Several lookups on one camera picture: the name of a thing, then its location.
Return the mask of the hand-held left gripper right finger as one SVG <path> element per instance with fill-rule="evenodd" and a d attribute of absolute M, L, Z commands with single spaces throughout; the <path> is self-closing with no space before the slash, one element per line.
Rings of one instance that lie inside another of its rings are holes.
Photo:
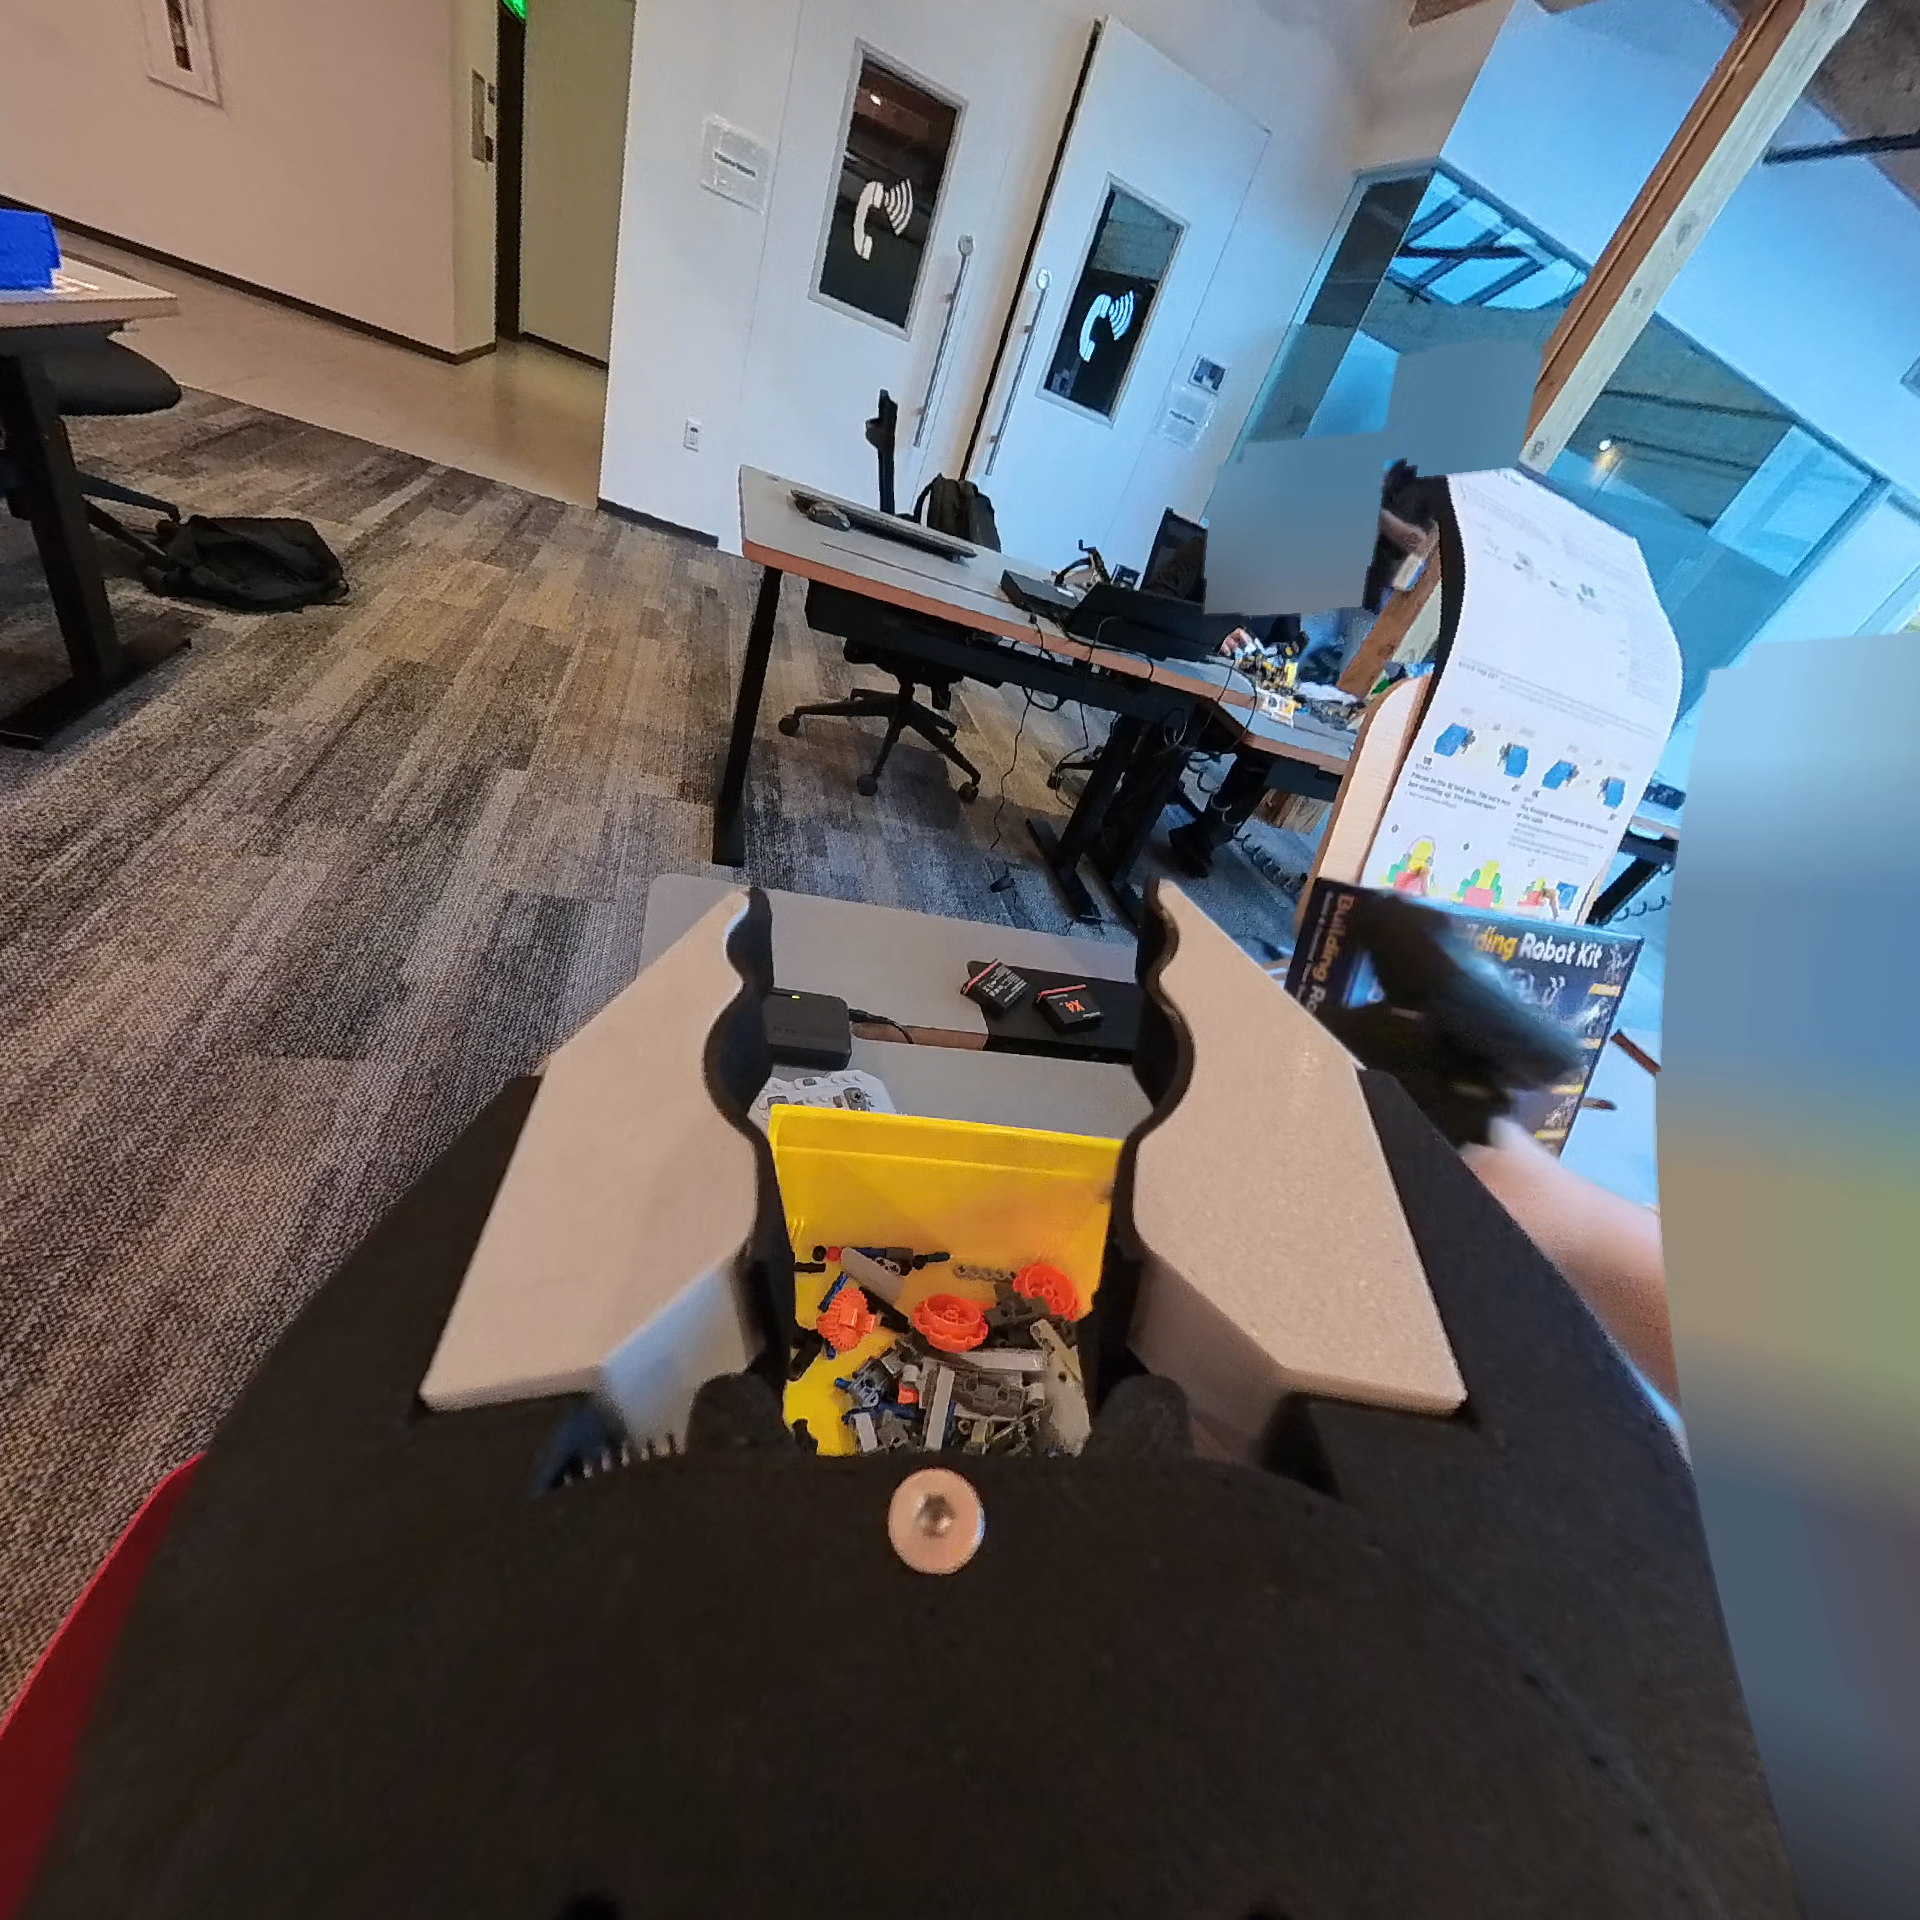
<path fill-rule="evenodd" d="M 1180 888 L 1155 917 L 1175 1090 L 1137 1147 L 1133 1352 L 1202 1425 L 1290 1394 L 1449 1418 L 1465 1384 L 1353 1056 Z"/>

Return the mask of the yellow plastic bin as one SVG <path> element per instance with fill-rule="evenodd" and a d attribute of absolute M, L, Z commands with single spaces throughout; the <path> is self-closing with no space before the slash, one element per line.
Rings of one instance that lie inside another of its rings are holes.
<path fill-rule="evenodd" d="M 773 1111 L 771 1139 L 796 1275 L 819 1243 L 884 1243 L 961 1264 L 1052 1261 L 1093 1307 L 1115 1140 L 797 1107 Z"/>

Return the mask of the pile of building block parts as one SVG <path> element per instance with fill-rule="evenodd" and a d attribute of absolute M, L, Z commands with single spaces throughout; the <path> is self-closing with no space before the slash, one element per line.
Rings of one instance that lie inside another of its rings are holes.
<path fill-rule="evenodd" d="M 1076 1457 L 1086 1291 L 1057 1264 L 819 1243 L 797 1264 L 783 1423 L 815 1457 Z"/>

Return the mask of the person's right forearm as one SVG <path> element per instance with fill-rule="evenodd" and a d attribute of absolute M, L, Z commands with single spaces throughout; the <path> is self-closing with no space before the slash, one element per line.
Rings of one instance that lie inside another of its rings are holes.
<path fill-rule="evenodd" d="M 1513 1120 L 1492 1120 L 1489 1139 L 1461 1154 L 1641 1377 L 1677 1409 L 1659 1212 L 1574 1175 Z"/>

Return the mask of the black desk pad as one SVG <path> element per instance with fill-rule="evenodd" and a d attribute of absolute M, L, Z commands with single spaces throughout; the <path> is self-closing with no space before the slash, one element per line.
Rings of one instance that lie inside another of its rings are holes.
<path fill-rule="evenodd" d="M 967 961 L 967 976 L 985 965 L 982 961 Z M 1038 1058 L 1089 1061 L 1105 1065 L 1127 1065 L 1137 1053 L 1137 1033 L 1143 1008 L 1143 993 L 1132 978 L 1105 978 L 1090 971 L 1070 967 L 1068 971 L 1047 971 L 1031 962 L 1006 962 L 1034 983 L 1031 999 L 1009 1018 L 990 1018 L 980 1008 L 988 1025 L 988 1052 L 1013 1052 Z M 1070 985 L 1086 980 L 1105 1011 L 1105 1025 L 1084 1039 L 1057 1036 L 1036 1012 L 1034 999 L 1038 993 L 1054 985 Z"/>

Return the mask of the grey desk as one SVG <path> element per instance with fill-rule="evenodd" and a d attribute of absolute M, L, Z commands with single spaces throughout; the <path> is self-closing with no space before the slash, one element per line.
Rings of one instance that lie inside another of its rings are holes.
<path fill-rule="evenodd" d="M 1060 971 L 1073 980 L 1133 978 L 1133 939 L 942 920 L 906 908 L 771 895 L 774 980 L 830 995 L 853 1008 L 978 1040 L 985 1021 L 963 997 L 967 961 L 1019 971 Z M 901 1113 L 985 1120 L 1054 1133 L 1122 1139 L 1146 1115 L 1127 1065 L 1045 1061 L 995 1052 L 910 1047 L 893 1039 L 858 1042 L 855 1061 L 874 1073 Z M 1655 1079 L 1620 1047 L 1607 1047 L 1593 1090 L 1611 1111 L 1585 1111 L 1567 1139 L 1572 1172 L 1637 1202 L 1658 1200 Z"/>

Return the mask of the brown side desk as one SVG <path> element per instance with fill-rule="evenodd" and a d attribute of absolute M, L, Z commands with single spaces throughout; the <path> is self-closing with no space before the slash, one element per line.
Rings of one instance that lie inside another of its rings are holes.
<path fill-rule="evenodd" d="M 122 688 L 186 649 L 186 640 L 122 642 L 108 600 L 79 471 L 57 412 L 45 357 L 61 346 L 99 346 L 138 321 L 175 314 L 178 301 L 141 281 L 87 260 L 55 269 L 47 291 L 5 292 L 3 425 L 5 492 L 29 523 L 38 568 L 63 639 L 69 677 L 9 712 L 3 740 L 42 749 Z"/>

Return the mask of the blue robot kit box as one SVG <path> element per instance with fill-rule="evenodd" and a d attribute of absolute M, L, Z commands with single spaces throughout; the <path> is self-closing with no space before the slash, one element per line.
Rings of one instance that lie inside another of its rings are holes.
<path fill-rule="evenodd" d="M 1497 973 L 1515 1001 L 1572 1039 L 1582 1049 L 1585 1087 L 1522 1096 L 1508 1115 L 1550 1149 L 1562 1149 L 1589 1093 L 1601 1049 L 1613 1033 L 1641 939 L 1607 928 L 1556 925 L 1318 880 L 1306 900 L 1303 936 L 1290 959 L 1285 985 L 1329 1032 L 1332 1008 L 1381 999 L 1372 962 L 1347 951 L 1348 911 L 1337 904 L 1337 895 L 1402 896 L 1443 914 L 1446 933 L 1475 962 Z"/>

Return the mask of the white remote controller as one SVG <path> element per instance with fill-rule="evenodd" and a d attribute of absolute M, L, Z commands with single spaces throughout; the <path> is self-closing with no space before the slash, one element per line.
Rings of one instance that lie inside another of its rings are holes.
<path fill-rule="evenodd" d="M 887 1087 L 858 1067 L 805 1073 L 779 1063 L 753 1103 L 753 1123 L 769 1131 L 779 1107 L 830 1109 L 842 1113 L 898 1113 Z"/>

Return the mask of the black rectangular power bank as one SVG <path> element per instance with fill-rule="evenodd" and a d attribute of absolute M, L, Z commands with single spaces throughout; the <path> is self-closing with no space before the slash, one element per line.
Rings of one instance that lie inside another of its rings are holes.
<path fill-rule="evenodd" d="M 842 1073 L 853 1061 L 853 1019 L 843 999 L 774 988 L 762 1007 L 762 1028 L 774 1067 Z"/>

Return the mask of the white standing board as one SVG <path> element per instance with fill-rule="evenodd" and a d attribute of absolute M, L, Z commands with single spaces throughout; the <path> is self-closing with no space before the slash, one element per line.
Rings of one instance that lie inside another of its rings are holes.
<path fill-rule="evenodd" d="M 1446 649 L 1370 712 L 1313 875 L 1579 924 L 1668 740 L 1682 657 L 1633 536 L 1522 469 L 1446 489 Z"/>

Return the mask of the black laptop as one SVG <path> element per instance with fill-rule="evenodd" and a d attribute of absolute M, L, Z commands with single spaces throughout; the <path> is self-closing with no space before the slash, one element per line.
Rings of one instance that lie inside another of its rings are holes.
<path fill-rule="evenodd" d="M 1238 616 L 1207 612 L 1209 531 L 1165 512 L 1146 573 L 1108 571 L 1098 549 L 1045 577 L 1013 569 L 1002 592 L 1023 612 L 1054 620 L 1068 635 L 1153 658 L 1214 658 L 1242 626 Z"/>

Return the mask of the black office chair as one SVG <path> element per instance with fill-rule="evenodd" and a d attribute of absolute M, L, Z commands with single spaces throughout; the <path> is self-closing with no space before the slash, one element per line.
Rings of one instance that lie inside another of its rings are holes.
<path fill-rule="evenodd" d="M 995 507 L 967 481 L 934 475 L 919 495 L 911 521 L 931 536 L 954 538 L 971 547 L 1002 549 Z M 911 623 L 897 609 L 869 601 L 855 592 L 811 584 L 806 588 L 806 625 L 828 635 L 839 635 L 850 665 L 870 665 L 897 682 L 897 693 L 855 688 L 845 700 L 830 704 L 805 704 L 779 719 L 783 737 L 797 737 L 806 719 L 883 719 L 887 735 L 881 743 L 874 769 L 855 783 L 863 797 L 878 795 L 881 776 L 902 731 L 919 735 L 934 753 L 946 756 L 963 772 L 958 797 L 973 803 L 980 772 L 955 746 L 958 725 L 950 721 L 954 675 L 922 657 L 902 653 L 889 644 L 902 635 L 967 640 L 970 631 L 942 620 Z"/>
<path fill-rule="evenodd" d="M 156 417 L 178 407 L 183 396 L 174 377 L 148 357 L 114 344 L 106 335 L 82 329 L 69 329 L 61 338 L 47 338 L 38 349 L 27 349 L 23 364 L 38 371 L 61 419 Z M 162 564 L 162 544 L 178 529 L 181 511 L 95 473 L 79 471 L 78 481 L 87 499 L 87 521 L 132 552 L 145 569 Z M 141 536 L 99 507 L 95 500 L 150 512 L 156 527 L 148 536 Z"/>

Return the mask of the red storage crate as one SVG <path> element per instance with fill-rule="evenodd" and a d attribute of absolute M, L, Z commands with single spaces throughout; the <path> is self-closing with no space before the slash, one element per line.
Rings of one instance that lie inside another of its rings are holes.
<path fill-rule="evenodd" d="M 3 1724 L 3 1907 L 12 1913 L 57 1824 L 79 1738 L 148 1567 L 201 1457 L 167 1472 L 87 1579 Z"/>

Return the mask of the door with phone sign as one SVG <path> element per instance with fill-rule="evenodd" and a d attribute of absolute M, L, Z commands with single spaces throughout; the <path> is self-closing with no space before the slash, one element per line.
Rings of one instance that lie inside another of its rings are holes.
<path fill-rule="evenodd" d="M 1041 393 L 1114 421 L 1187 221 L 1132 185 L 1107 180 L 1089 252 L 1068 298 Z"/>
<path fill-rule="evenodd" d="M 964 104 L 855 49 L 813 298 L 906 338 Z"/>

